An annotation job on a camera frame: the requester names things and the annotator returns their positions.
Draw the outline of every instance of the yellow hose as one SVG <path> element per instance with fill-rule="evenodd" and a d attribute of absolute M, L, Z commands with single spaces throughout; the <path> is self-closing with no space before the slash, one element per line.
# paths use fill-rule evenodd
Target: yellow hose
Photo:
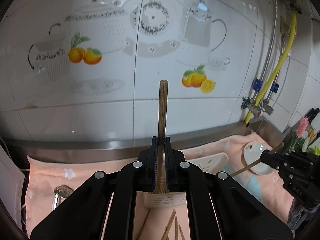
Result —
<path fill-rule="evenodd" d="M 284 50 L 284 52 L 282 54 L 282 57 L 279 59 L 276 68 L 273 70 L 273 72 L 271 73 L 269 79 L 263 85 L 261 91 L 259 92 L 259 94 L 257 96 L 257 100 L 256 100 L 256 103 L 255 103 L 255 106 L 259 105 L 259 103 L 260 103 L 261 99 L 263 98 L 264 94 L 267 92 L 267 90 L 270 87 L 271 83 L 273 82 L 273 80 L 275 79 L 276 75 L 280 71 L 280 69 L 281 69 L 281 67 L 282 67 L 287 55 L 289 54 L 289 51 L 290 51 L 291 47 L 292 47 L 295 32 L 296 32 L 296 14 L 292 13 L 291 14 L 291 29 L 290 29 L 290 37 L 289 37 L 288 45 L 285 48 L 285 50 Z M 244 122 L 247 124 L 250 121 L 251 117 L 252 117 L 252 112 L 249 111 L 249 113 L 247 114 L 247 116 L 244 119 Z"/>

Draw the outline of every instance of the printed fruit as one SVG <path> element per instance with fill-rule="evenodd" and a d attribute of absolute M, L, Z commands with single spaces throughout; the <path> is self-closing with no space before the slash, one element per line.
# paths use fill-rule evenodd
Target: printed fruit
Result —
<path fill-rule="evenodd" d="M 206 79 L 207 79 L 207 76 L 205 74 L 199 74 L 196 72 L 191 78 L 191 85 L 195 88 L 198 88 L 201 86 L 202 82 L 204 82 Z"/>
<path fill-rule="evenodd" d="M 216 83 L 213 80 L 206 79 L 202 82 L 200 91 L 205 94 L 210 93 L 214 89 L 215 85 Z"/>
<path fill-rule="evenodd" d="M 73 48 L 68 52 L 69 60 L 73 63 L 79 63 L 83 59 L 84 53 L 83 48 Z"/>
<path fill-rule="evenodd" d="M 191 87 L 192 84 L 191 84 L 191 78 L 192 76 L 194 75 L 195 73 L 191 73 L 189 74 L 187 77 L 183 76 L 182 77 L 182 84 L 185 86 L 185 87 Z"/>
<path fill-rule="evenodd" d="M 94 65 L 100 62 L 102 59 L 102 54 L 98 49 L 88 48 L 85 51 L 83 61 L 89 65 Z"/>

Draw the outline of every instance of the pink cloth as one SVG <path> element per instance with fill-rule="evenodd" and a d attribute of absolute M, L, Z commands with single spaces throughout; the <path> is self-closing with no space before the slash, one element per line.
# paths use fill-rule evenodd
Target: pink cloth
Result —
<path fill-rule="evenodd" d="M 235 170 L 239 170 L 245 166 L 242 154 L 244 146 L 252 141 L 267 145 L 264 140 L 253 133 L 248 136 L 231 136 L 217 142 L 182 150 L 182 152 L 186 160 L 225 152 L 229 156 L 229 164 Z M 106 173 L 112 173 L 121 170 L 123 166 L 135 160 L 132 158 L 100 163 L 61 164 L 44 163 L 29 157 L 28 159 L 30 162 L 30 178 L 25 203 L 26 227 L 29 236 L 33 228 L 52 211 L 53 189 L 56 186 L 66 184 L 73 189 L 77 189 L 96 171 L 102 170 Z M 259 176 L 251 171 L 245 171 L 237 177 L 239 177 L 240 182 L 245 184 L 252 176 L 255 176 L 259 182 L 263 199 L 265 200 L 264 205 L 286 223 L 293 197 L 283 189 L 283 182 L 279 178 L 277 171 L 273 171 L 266 176 Z M 188 240 L 190 235 L 187 207 L 183 205 L 174 209 L 177 212 L 178 222 L 182 227 L 184 236 Z M 172 210 L 173 208 L 151 210 L 140 240 L 160 239 Z M 144 206 L 142 193 L 138 192 L 133 239 L 136 239 L 146 214 L 147 208 Z M 169 238 L 174 239 L 174 224 L 170 230 Z"/>

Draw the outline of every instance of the stainless steel edge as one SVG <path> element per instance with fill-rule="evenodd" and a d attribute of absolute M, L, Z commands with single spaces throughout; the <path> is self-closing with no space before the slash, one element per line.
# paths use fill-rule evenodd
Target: stainless steel edge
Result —
<path fill-rule="evenodd" d="M 170 135 L 172 148 L 181 150 L 214 142 L 231 135 L 248 135 L 257 132 L 271 146 L 281 139 L 282 134 L 263 117 L 250 122 L 228 124 L 188 133 Z M 139 152 L 148 149 L 152 138 L 106 141 L 106 142 L 36 142 L 4 139 L 12 154 L 24 159 L 53 163 L 92 163 L 137 157 Z"/>

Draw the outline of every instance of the metal spoon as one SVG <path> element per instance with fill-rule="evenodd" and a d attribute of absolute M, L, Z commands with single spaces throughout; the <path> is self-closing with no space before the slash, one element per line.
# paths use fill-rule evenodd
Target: metal spoon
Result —
<path fill-rule="evenodd" d="M 55 210 L 61 204 L 61 198 L 69 197 L 74 192 L 74 189 L 67 185 L 60 185 L 55 187 L 53 192 L 55 194 L 53 210 Z"/>

